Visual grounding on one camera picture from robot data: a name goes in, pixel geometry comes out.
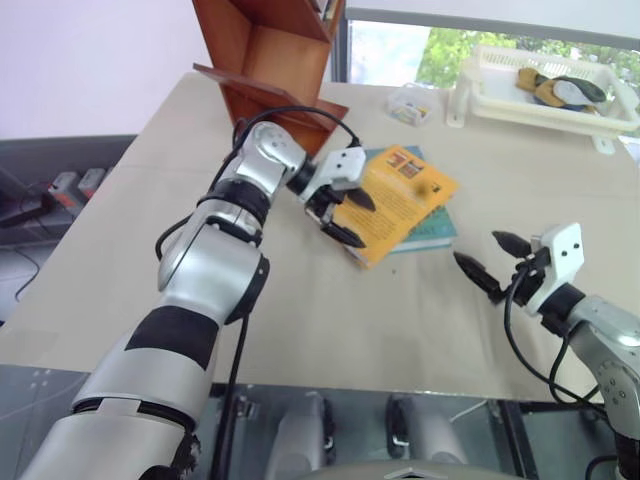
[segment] white plastic basket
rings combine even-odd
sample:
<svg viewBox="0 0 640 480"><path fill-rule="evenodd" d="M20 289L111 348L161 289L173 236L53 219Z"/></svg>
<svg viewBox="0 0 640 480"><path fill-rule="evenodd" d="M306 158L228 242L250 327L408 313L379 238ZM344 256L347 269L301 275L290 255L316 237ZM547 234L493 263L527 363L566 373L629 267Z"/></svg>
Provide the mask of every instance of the white plastic basket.
<svg viewBox="0 0 640 480"><path fill-rule="evenodd" d="M589 80L606 92L607 101L595 115L539 105L533 94L516 87L518 70L524 67L550 78L569 75ZM612 154L615 147L610 139L640 127L635 111L639 102L635 92L605 65L479 45L464 62L450 92L447 123L463 127L471 111L480 117L591 135L598 151Z"/></svg>

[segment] window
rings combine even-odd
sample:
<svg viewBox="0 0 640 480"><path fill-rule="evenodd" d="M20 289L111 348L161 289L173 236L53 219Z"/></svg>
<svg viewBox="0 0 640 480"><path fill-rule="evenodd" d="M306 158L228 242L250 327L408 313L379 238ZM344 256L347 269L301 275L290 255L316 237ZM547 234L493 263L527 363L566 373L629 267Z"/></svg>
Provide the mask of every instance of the window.
<svg viewBox="0 0 640 480"><path fill-rule="evenodd" d="M461 62L476 45L494 45L609 65L640 96L640 52L585 43L376 22L350 22L349 81L399 86L455 85ZM640 130L629 132L640 138Z"/></svg>

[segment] yellow book cover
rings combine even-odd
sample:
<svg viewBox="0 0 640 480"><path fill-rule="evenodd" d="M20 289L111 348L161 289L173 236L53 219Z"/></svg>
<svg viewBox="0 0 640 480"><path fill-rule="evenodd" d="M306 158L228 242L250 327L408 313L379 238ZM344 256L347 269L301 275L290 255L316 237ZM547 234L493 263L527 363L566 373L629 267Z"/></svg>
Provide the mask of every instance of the yellow book cover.
<svg viewBox="0 0 640 480"><path fill-rule="evenodd" d="M366 247L347 250L363 266L371 268L427 215L447 203L458 184L405 148L394 145L369 161L362 188L373 199L376 211L358 207L347 197L336 207L334 221L360 235Z"/></svg>

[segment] wooden shelf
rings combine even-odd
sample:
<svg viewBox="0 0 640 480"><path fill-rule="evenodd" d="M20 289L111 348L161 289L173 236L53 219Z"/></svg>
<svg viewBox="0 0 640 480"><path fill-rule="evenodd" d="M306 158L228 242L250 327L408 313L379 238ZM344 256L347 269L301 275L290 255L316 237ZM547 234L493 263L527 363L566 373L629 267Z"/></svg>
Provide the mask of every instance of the wooden shelf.
<svg viewBox="0 0 640 480"><path fill-rule="evenodd" d="M344 0L325 25L308 0L193 0L214 68L235 123L268 108L316 106L339 118L347 108L318 99ZM315 154L335 128L330 119L296 112L277 120Z"/></svg>
<svg viewBox="0 0 640 480"><path fill-rule="evenodd" d="M331 44L254 26L242 74L286 90L304 104L318 98Z"/></svg>

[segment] cardboard surface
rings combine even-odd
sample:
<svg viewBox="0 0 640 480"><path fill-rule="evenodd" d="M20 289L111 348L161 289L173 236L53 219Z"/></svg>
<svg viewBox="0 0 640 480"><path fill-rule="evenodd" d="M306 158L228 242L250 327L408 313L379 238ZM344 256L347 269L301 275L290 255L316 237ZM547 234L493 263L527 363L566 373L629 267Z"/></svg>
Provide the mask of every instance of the cardboard surface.
<svg viewBox="0 0 640 480"><path fill-rule="evenodd" d="M473 117L451 129L443 103L414 128L384 114L389 92L326 84L322 95L350 107L345 122L366 148L417 144L460 183L448 204L456 249L506 281L515 262L491 230L529 237L578 221L586 264L576 286L640 313L638 170L621 144L607 157L588 137L551 130ZM444 101L444 92L433 95ZM230 136L217 84L185 75L0 328L0 362L92 370L153 308L155 239L195 206ZM336 130L323 152L347 138ZM393 255L361 271L282 191L262 251L271 274L251 317L240 382L548 398L511 353L501 310L459 271L451 249ZM514 313L513 322L525 355L548 371L559 339L539 319ZM218 381L239 326L223 331ZM573 354L565 361L559 381L588 390L586 369Z"/></svg>

